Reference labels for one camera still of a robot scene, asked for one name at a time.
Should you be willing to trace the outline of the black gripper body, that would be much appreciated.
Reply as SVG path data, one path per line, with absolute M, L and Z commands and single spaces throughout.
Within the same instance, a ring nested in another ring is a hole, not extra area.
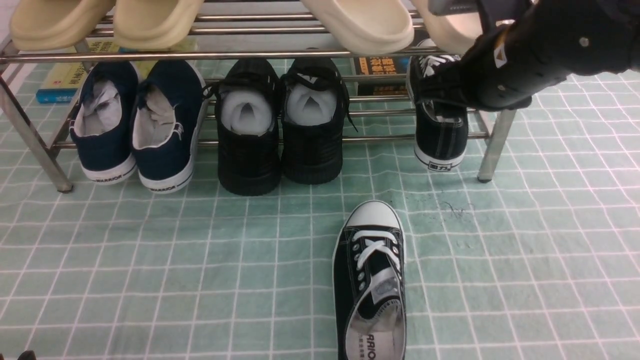
M 499 25 L 480 35 L 462 57 L 420 56 L 418 104 L 435 103 L 440 112 L 452 112 L 454 107 L 500 112 L 530 106 L 532 95 L 518 94 L 499 81 L 494 50 L 496 41 L 508 30 L 508 25 Z

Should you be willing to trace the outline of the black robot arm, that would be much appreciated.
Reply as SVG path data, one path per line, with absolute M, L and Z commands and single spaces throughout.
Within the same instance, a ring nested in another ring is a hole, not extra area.
M 482 34 L 413 85 L 413 100 L 488 112 L 524 109 L 570 75 L 639 68 L 637 0 L 479 0 Z

